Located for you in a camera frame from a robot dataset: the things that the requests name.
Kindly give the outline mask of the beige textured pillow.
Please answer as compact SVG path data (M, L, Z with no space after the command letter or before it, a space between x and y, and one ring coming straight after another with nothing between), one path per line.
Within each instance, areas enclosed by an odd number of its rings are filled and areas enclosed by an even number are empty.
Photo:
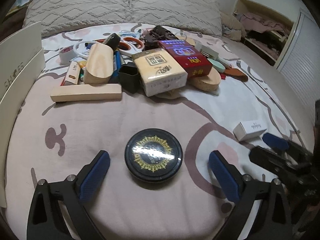
M216 0L129 0L131 20L221 36Z
M130 0L33 0L23 27L41 23L42 37L95 25L129 23Z

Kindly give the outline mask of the right beige textured pillow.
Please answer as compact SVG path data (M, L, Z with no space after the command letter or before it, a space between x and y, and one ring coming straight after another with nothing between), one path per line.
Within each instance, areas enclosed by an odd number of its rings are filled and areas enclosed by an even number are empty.
M129 0L131 20L221 36L216 0Z

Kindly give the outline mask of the white shoe box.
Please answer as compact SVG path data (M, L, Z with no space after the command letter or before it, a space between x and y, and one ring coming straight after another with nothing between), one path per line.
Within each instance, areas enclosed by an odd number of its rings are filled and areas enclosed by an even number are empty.
M12 129L29 90L45 67L41 23L1 41L1 207L7 207L5 167Z

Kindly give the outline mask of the red cigarette carton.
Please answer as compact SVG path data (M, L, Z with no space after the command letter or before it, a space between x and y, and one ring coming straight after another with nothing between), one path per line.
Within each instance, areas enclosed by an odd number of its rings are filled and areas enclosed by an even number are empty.
M162 40L158 45L165 49L188 73L188 79L206 76L212 64L208 59L184 40Z

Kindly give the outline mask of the long wooden block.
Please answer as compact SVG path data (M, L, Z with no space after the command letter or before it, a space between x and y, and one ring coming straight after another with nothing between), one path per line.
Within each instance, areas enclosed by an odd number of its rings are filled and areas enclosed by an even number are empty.
M119 84L59 86L50 97L54 102L121 100L122 88Z

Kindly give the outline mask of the black round gold-patterned tin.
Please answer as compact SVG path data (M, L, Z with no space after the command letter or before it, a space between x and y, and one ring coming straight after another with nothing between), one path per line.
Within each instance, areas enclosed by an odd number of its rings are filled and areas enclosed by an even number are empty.
M168 131L148 128L134 134L125 146L124 159L130 173L146 183L162 183L179 171L183 150Z

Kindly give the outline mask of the round wooden box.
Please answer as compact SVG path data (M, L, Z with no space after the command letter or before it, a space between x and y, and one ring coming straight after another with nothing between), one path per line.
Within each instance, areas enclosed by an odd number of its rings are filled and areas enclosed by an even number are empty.
M212 67L209 74L201 77L193 77L189 80L189 84L204 92L216 91L221 82L220 73Z

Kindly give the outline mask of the orange handled scissors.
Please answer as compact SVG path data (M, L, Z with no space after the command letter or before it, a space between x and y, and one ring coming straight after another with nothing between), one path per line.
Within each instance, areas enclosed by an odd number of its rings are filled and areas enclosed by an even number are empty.
M122 55L131 57L144 50L144 43L135 37L122 37L118 44L118 50Z

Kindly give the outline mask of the small white box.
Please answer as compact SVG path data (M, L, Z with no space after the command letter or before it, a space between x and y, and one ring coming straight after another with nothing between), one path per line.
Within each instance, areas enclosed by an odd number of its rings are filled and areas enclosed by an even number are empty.
M238 141L246 141L261 136L267 126L261 120L241 121L233 129L233 134Z

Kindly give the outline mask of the sage green stapler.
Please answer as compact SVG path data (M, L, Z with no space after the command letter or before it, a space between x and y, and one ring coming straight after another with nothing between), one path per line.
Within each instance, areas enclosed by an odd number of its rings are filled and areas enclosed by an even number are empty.
M206 56L208 58L217 60L217 58L219 57L218 52L212 50L211 48L209 48L199 42L196 42L194 47L196 50L198 50L200 53L202 53L204 56Z

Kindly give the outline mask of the mint green round case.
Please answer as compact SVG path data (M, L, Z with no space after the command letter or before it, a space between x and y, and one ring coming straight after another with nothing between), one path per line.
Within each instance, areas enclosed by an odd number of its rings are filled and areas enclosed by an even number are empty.
M215 68L218 72L225 72L226 68L222 63L211 58L208 58L207 60L212 64L212 67Z

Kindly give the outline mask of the black square cup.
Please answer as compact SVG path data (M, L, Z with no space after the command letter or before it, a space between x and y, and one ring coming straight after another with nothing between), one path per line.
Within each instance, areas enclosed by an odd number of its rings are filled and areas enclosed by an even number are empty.
M119 82L123 89L135 94L140 88L140 73L133 62L122 64L119 71Z

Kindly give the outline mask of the cream tissue pack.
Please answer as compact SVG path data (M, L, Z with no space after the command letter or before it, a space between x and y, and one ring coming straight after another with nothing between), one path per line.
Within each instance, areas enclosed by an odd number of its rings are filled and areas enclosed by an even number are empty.
M187 83L188 73L163 48L133 54L132 60L148 97L184 87Z

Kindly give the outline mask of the left beige textured pillow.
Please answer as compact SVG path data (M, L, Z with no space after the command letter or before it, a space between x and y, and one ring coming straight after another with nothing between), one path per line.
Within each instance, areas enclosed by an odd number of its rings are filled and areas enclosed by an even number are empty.
M41 23L42 37L95 25L129 23L130 0L33 0L23 27Z

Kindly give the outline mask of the black hair claw clip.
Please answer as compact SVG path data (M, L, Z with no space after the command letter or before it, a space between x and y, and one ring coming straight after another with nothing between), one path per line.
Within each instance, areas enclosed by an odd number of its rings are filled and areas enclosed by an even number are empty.
M164 40L178 40L178 38L162 26L155 26L144 36L145 50L158 48L158 42Z

